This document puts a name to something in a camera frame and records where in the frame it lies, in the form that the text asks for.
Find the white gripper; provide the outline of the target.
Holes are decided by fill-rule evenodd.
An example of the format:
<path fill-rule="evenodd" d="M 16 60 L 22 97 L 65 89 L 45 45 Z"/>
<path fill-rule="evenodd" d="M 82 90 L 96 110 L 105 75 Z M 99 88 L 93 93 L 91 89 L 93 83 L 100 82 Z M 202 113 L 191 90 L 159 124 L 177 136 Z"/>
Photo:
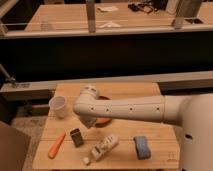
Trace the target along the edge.
<path fill-rule="evenodd" d="M 83 117 L 81 118 L 82 124 L 83 124 L 86 128 L 88 128 L 88 129 L 90 129 L 91 127 L 93 127 L 93 126 L 96 124 L 96 120 L 97 120 L 96 117 L 86 117 L 86 116 L 83 116 Z"/>

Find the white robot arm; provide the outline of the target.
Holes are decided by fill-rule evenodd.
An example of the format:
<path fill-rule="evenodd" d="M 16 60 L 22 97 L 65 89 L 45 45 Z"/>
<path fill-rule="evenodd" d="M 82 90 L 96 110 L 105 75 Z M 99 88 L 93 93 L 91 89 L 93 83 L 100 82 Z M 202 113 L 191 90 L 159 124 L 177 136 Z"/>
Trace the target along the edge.
<path fill-rule="evenodd" d="M 95 87 L 85 86 L 73 105 L 86 127 L 96 117 L 181 126 L 179 171 L 213 171 L 213 93 L 116 100 L 99 100 L 98 95 Z"/>

